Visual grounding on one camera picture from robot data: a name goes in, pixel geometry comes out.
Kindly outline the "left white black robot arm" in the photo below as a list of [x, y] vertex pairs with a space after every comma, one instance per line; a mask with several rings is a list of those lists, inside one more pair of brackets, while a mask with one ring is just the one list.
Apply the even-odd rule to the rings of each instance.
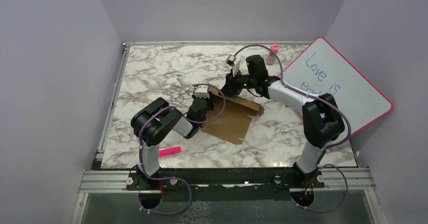
[[138, 168], [142, 171], [139, 182], [145, 188], [152, 189], [158, 184], [159, 144], [171, 131], [185, 139], [192, 138], [206, 123], [207, 112], [213, 110], [209, 85], [197, 85], [192, 98], [193, 103], [186, 114], [159, 97], [132, 118], [131, 127], [139, 140]]

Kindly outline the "brown cardboard box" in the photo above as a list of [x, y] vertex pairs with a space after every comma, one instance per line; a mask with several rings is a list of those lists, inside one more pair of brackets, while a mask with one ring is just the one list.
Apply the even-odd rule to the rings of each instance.
[[243, 143], [243, 139], [249, 129], [252, 117], [262, 116], [264, 108], [260, 104], [242, 97], [227, 97], [226, 107], [223, 108], [223, 98], [219, 91], [210, 88], [214, 108], [208, 111], [208, 120], [219, 116], [215, 120], [205, 123], [201, 131], [235, 145]]

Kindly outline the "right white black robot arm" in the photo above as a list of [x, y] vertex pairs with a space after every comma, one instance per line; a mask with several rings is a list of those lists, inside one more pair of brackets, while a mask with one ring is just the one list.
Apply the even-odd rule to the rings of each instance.
[[235, 97], [243, 89], [254, 89], [261, 97], [284, 103], [302, 115], [306, 144], [293, 164], [291, 180], [295, 186], [304, 187], [317, 171], [329, 143], [345, 130], [350, 130], [348, 119], [338, 109], [331, 94], [307, 93], [283, 82], [278, 76], [269, 75], [260, 55], [246, 58], [248, 74], [240, 72], [235, 56], [228, 56], [226, 62], [232, 69], [221, 89], [225, 96]]

